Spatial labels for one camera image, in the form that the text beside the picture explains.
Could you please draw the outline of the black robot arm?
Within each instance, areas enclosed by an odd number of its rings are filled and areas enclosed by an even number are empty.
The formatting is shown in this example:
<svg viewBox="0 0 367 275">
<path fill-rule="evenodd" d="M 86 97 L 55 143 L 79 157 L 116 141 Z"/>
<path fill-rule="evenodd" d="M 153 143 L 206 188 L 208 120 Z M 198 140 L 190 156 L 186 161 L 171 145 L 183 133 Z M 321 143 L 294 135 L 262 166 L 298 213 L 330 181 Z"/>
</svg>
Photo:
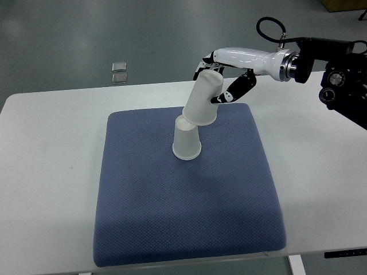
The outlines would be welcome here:
<svg viewBox="0 0 367 275">
<path fill-rule="evenodd" d="M 247 48 L 222 48 L 207 55 L 199 63 L 194 79 L 201 72 L 224 68 L 244 70 L 212 104 L 237 101 L 256 85 L 258 75 L 268 75 L 276 81 L 304 84 L 311 75 L 316 60 L 325 61 L 319 100 L 327 109 L 336 111 L 362 128 L 366 128 L 366 54 L 355 53 L 355 42 L 321 38 L 298 38 L 299 52 L 279 49 L 269 53 Z"/>
</svg>

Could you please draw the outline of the white robotic hand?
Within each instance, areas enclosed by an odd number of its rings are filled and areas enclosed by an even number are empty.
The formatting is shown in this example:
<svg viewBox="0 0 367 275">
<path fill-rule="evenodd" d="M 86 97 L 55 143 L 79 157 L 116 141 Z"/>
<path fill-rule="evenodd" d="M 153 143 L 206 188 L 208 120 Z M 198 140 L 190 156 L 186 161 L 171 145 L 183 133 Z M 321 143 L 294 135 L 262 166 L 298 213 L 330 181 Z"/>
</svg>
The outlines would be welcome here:
<svg viewBox="0 0 367 275">
<path fill-rule="evenodd" d="M 288 49 L 273 53 L 247 48 L 217 49 L 199 62 L 193 80 L 196 80 L 200 72 L 206 69 L 223 75 L 225 65 L 247 69 L 231 83 L 225 92 L 210 100 L 212 104 L 232 103 L 255 87 L 255 75 L 264 74 L 271 76 L 276 81 L 288 81 L 291 77 L 287 72 L 287 67 L 295 56 L 296 52 Z"/>
</svg>

